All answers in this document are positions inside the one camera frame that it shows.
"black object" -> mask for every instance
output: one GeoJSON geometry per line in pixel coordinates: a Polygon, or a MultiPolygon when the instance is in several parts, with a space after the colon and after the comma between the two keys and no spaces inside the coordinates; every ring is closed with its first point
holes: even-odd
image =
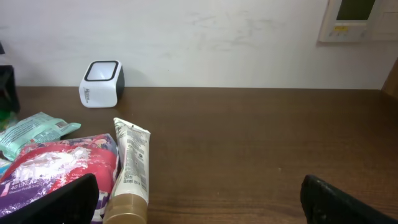
{"type": "Polygon", "coordinates": [[[0,218],[0,223],[88,224],[93,218],[98,195],[95,176],[86,174],[0,218]]]}
{"type": "Polygon", "coordinates": [[[0,65],[0,110],[18,113],[19,109],[14,68],[11,65],[0,65]]]}
{"type": "Polygon", "coordinates": [[[118,100],[122,98],[123,91],[124,91],[124,72],[122,66],[120,68],[119,78],[116,82],[116,96],[118,97],[118,100]]]}
{"type": "Polygon", "coordinates": [[[2,54],[5,54],[5,52],[4,52],[4,48],[2,47],[1,42],[0,42],[0,55],[2,55],[2,54]]]}
{"type": "Polygon", "coordinates": [[[398,224],[313,175],[305,176],[300,199],[308,224],[398,224]]]}

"white wall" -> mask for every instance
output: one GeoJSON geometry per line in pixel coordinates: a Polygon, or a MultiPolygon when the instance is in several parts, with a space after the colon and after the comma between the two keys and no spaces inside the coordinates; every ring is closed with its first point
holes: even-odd
{"type": "Polygon", "coordinates": [[[77,86],[122,61],[127,86],[380,88],[398,43],[317,43],[327,0],[0,0],[18,85],[77,86]]]}

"brown desk surface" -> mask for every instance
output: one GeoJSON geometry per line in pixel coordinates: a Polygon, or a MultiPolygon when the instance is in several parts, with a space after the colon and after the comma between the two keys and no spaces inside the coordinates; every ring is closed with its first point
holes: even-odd
{"type": "Polygon", "coordinates": [[[127,88],[108,109],[18,91],[21,118],[82,124],[67,138],[115,138],[116,116],[152,133],[149,223],[305,223],[305,174],[398,218],[398,106],[378,91],[127,88]]]}

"gold tube cap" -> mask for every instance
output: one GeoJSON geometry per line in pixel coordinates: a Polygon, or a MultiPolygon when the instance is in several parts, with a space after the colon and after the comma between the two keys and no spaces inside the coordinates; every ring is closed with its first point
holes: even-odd
{"type": "Polygon", "coordinates": [[[146,224],[147,202],[134,194],[113,197],[106,206],[104,224],[146,224]]]}

